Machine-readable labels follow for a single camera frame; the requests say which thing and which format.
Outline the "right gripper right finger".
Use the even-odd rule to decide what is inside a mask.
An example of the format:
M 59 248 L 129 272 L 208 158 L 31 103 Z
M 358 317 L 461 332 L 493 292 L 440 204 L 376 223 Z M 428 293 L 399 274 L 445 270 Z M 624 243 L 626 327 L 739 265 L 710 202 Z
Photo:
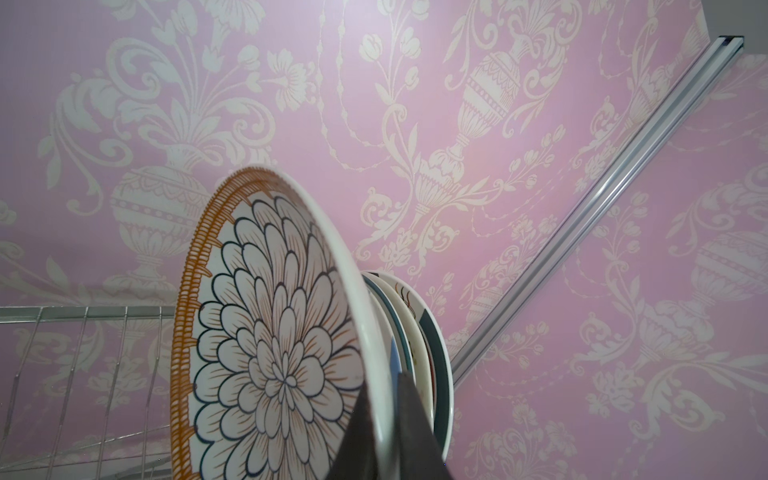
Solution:
M 397 380 L 397 434 L 401 479 L 452 479 L 429 426 L 415 383 L 407 372 L 400 372 Z

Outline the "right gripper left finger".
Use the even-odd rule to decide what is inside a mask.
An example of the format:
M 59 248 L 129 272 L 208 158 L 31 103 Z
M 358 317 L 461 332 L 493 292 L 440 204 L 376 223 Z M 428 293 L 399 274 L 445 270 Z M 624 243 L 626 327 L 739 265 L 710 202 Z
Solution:
M 358 395 L 337 456 L 326 475 L 328 480 L 370 480 L 377 476 L 374 425 L 368 387 Z

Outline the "white plate teal red rim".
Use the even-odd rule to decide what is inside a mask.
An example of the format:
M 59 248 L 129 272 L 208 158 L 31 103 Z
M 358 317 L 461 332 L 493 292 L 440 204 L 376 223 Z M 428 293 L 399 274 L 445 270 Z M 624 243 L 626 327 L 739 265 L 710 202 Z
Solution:
M 424 333 L 434 363 L 436 379 L 436 411 L 434 434 L 442 447 L 443 461 L 447 460 L 454 424 L 454 381 L 450 358 L 442 331 L 432 311 L 423 298 L 411 287 L 406 286 L 408 298 L 415 306 L 416 318 Z

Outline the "floral mandala patterned plate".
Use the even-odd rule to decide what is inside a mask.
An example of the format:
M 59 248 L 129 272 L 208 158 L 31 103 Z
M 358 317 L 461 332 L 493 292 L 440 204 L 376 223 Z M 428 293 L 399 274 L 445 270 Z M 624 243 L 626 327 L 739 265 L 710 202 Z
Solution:
M 206 205 L 182 274 L 173 477 L 327 479 L 363 384 L 376 478 L 395 479 L 395 396 L 361 273 L 294 179 L 236 171 Z

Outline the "blue striped plate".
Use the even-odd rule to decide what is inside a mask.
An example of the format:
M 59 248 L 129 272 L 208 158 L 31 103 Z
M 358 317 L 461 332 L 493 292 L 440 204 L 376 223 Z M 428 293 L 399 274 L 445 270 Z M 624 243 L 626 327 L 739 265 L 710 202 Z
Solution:
M 383 346 L 387 354 L 387 366 L 391 377 L 391 384 L 394 396 L 397 396 L 398 377 L 402 371 L 397 346 L 394 335 L 389 323 L 388 316 L 379 302 L 378 296 L 372 292 L 369 293 L 371 303 L 376 316 L 377 324 L 383 339 Z

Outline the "white plate green quatrefoil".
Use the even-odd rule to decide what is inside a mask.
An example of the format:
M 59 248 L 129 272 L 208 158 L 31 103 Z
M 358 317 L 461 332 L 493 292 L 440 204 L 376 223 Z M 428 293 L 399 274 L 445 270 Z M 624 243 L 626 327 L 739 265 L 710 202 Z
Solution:
M 393 332 L 393 337 L 397 344 L 398 355 L 400 357 L 403 370 L 407 371 L 409 374 L 413 374 L 414 373 L 413 356 L 412 356 L 410 347 L 407 344 L 406 334 L 403 329 L 402 323 L 400 322 L 400 317 L 394 307 L 394 304 L 389 299 L 389 297 L 385 294 L 384 290 L 373 279 L 372 275 L 363 273 L 362 276 L 367 287 L 376 295 L 377 300 L 381 303 L 384 310 L 387 312 L 389 323 Z

